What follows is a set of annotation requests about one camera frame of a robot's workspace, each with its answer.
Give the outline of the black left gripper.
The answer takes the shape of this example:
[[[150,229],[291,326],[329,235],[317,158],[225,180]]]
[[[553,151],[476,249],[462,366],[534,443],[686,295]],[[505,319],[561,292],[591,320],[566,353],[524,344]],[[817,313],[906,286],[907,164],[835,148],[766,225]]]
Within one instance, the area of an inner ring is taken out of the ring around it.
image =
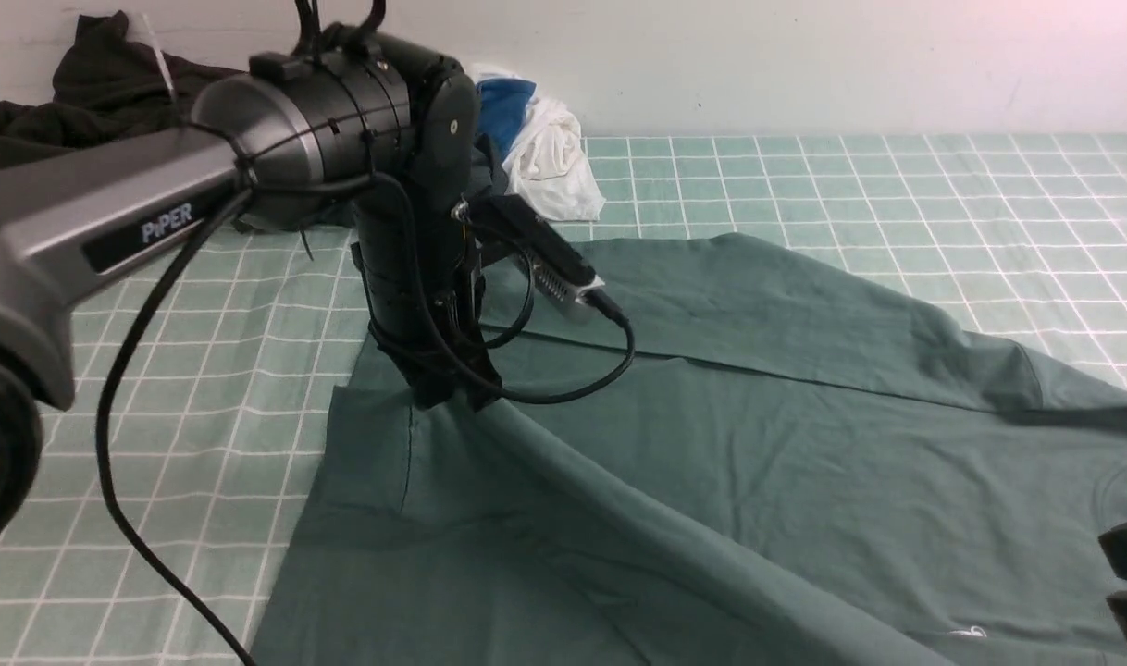
[[[285,94],[307,125],[252,156],[282,156],[313,139],[323,167],[308,184],[261,181],[349,205],[369,330],[415,405],[454,396],[474,410],[492,405],[502,379],[479,349],[480,252],[461,219],[480,109],[463,65],[394,35],[336,26],[316,55],[267,52],[250,59],[249,72]]]

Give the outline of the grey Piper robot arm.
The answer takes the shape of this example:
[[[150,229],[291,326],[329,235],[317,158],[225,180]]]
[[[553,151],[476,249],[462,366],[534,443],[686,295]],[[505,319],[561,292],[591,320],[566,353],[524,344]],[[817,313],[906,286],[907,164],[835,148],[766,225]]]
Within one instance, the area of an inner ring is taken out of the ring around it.
[[[1127,665],[1127,391],[744,233],[568,245],[449,55],[335,24],[0,170],[0,535],[71,316],[178,249],[95,417],[119,532],[241,665]],[[137,536],[119,379],[221,224],[353,231],[365,346],[251,643]]]

